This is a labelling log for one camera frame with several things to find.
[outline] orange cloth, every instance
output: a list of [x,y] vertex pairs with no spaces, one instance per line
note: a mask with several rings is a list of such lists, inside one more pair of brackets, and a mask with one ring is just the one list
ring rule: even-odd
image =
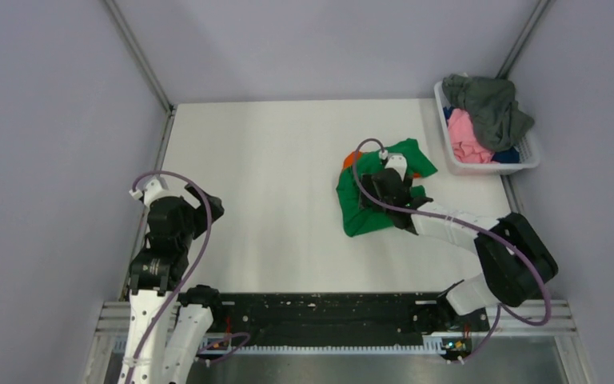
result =
[[[351,167],[352,164],[354,164],[354,154],[356,153],[356,151],[352,152],[351,154],[349,154],[349,156],[347,156],[345,158],[345,161],[342,163],[342,170],[346,170],[347,168]],[[360,154],[357,155],[357,157],[360,157],[362,154],[367,154],[368,152],[361,152]],[[413,174],[413,178],[420,178],[420,174]]]

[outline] clothing pile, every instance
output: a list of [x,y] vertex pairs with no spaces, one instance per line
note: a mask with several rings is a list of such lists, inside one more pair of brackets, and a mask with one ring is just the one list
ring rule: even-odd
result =
[[514,84],[499,78],[452,74],[441,84],[451,107],[444,108],[453,153],[460,162],[518,163],[514,147],[533,126],[519,110]]
[[[413,178],[427,178],[437,172],[437,168],[420,151],[417,140],[409,138],[396,145],[388,146],[387,151],[392,154],[403,154],[408,162],[408,171]],[[357,174],[361,178],[364,174],[374,174],[383,170],[385,166],[380,161],[379,151],[356,154]],[[382,212],[372,208],[363,207],[360,201],[359,186],[354,182],[355,154],[350,154],[342,165],[340,179],[337,182],[337,199],[342,209],[342,224],[349,237],[367,234],[374,230],[382,230],[394,226],[392,219]],[[425,196],[423,186],[414,186],[410,190],[412,197]]]

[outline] laundry basket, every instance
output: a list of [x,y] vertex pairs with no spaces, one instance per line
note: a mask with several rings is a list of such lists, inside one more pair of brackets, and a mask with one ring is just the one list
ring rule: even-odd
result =
[[520,163],[518,164],[470,164],[460,162],[453,154],[451,147],[451,139],[449,137],[449,126],[444,118],[444,107],[450,107],[450,103],[444,96],[444,91],[441,89],[441,82],[434,86],[434,95],[437,98],[437,108],[441,120],[441,135],[444,141],[444,152],[446,154],[446,162],[450,173],[452,174],[513,174],[518,170],[535,168],[540,164],[540,150],[538,142],[535,138],[533,129],[529,130],[524,138],[514,147],[519,151]]

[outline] gray wall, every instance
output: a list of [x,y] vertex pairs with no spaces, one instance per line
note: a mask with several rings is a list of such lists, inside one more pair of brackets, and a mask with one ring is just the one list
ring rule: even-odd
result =
[[0,2],[0,383],[78,383],[165,121],[97,0]]
[[544,149],[515,183],[598,382],[614,382],[614,2],[601,3],[556,2],[513,73]]
[[536,0],[119,0],[172,102],[430,97],[494,75]]

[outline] blue cloth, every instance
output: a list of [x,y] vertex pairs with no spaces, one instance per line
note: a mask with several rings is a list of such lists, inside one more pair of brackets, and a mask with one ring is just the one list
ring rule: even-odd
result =
[[514,147],[502,150],[501,152],[496,152],[492,160],[500,164],[518,164],[520,162],[519,151]]
[[448,122],[449,118],[451,117],[451,114],[453,113],[453,110],[455,110],[455,108],[452,107],[452,106],[445,106],[444,107],[444,118],[446,119],[446,122]]

